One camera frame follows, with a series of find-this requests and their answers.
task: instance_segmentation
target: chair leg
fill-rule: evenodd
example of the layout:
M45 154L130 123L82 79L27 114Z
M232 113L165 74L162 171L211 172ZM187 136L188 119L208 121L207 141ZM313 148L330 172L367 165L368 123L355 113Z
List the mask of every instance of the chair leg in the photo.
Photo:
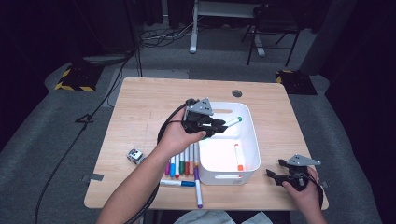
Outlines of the chair leg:
M283 39L283 37L285 37L286 36L286 34L283 34L277 41L276 41L276 45Z
M291 54L292 54L293 51L294 51L294 47L296 46L296 43L297 43L297 39L298 39L299 34L300 34L300 31L297 32L296 36L294 37L293 45L291 46L290 53L289 53L289 57L288 57L288 60L286 61L285 67L287 67L288 64L289 64L290 57L291 57Z
M249 25L249 27L247 28L247 32L244 34L244 37L242 38L241 42L244 42L244 40L247 37L248 32L250 31L250 29L251 29L251 25Z
M248 52L247 65L250 64L251 51L253 51L254 39L256 38L257 28L254 27L253 37L251 38L250 51Z

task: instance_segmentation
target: white desk frame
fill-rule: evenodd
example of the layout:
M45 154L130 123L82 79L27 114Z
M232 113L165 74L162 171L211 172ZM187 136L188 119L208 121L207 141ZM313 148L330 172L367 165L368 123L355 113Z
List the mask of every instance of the white desk frame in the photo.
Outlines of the white desk frame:
M197 52L198 40L198 16L221 16L221 17L238 17L238 18L253 18L253 8L259 7L258 4L245 3L224 3L224 2L206 2L195 0L193 26L191 35L190 53ZM262 46L260 38L256 35L256 46ZM263 48L257 48L260 57L265 56Z

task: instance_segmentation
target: person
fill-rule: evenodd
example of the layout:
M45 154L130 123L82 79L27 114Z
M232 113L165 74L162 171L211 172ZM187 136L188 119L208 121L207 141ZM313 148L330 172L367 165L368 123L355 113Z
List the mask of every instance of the person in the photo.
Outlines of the person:
M204 131L198 133L184 131L179 122L183 118L184 111L185 108L172 117L173 122L167 124L158 145L111 194L96 223L125 223L135 216L146 204L163 177L169 159L205 137ZM311 168L308 172L318 181L318 173ZM295 190L287 182L284 182L283 186L308 223L326 223L318 205L318 193L313 183L309 183L303 191Z

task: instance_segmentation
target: person's right arm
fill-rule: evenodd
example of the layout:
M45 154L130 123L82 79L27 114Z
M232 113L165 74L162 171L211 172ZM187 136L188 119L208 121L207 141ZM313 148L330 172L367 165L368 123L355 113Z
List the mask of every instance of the person's right arm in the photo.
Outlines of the person's right arm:
M308 173L311 174L318 183L318 173L310 167L308 167ZM282 185L293 198L294 203L300 212L303 213L308 224L327 223L319 206L318 189L314 183L309 181L306 188L302 191L296 190L290 183L286 181L283 182Z

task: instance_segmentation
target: marker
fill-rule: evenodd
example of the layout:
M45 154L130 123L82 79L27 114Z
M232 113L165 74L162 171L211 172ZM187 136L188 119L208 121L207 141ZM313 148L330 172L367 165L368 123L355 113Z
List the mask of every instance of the marker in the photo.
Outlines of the marker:
M193 181L161 180L160 184L167 186L195 187L195 182Z
M178 179L180 177L179 166L180 166L180 155L177 154L175 156L175 178Z
M194 178L195 178L195 189L197 192L197 205L198 208L201 209L203 208L202 204L202 192L201 192L201 181L199 180L199 173L198 173L198 167L194 167Z
M190 147L187 147L186 150L184 151L184 165L185 165L185 169L184 169L184 175L189 175L190 174L190 162L189 162L189 149Z
M184 151L180 153L180 165L178 166L180 174L184 175Z
M238 171L244 171L245 157L242 148L235 144L236 162L238 163Z
M166 165L165 175L169 175L170 169L171 169L171 160L169 160L168 164Z
M190 154L190 174L194 174L194 144L189 147Z
M233 125L235 125L235 124L237 124L237 123L239 123L241 121L242 121L242 118L238 117L238 118L235 118L235 119L232 119L232 120L228 121L227 123L224 124L224 126L231 127L231 126L233 126Z
M195 162L195 166L199 165L198 154L199 154L199 145L198 145L198 143L194 143L194 162Z
M175 172L176 172L175 156L173 156L171 157L171 170L169 172L169 175L173 178L175 177Z

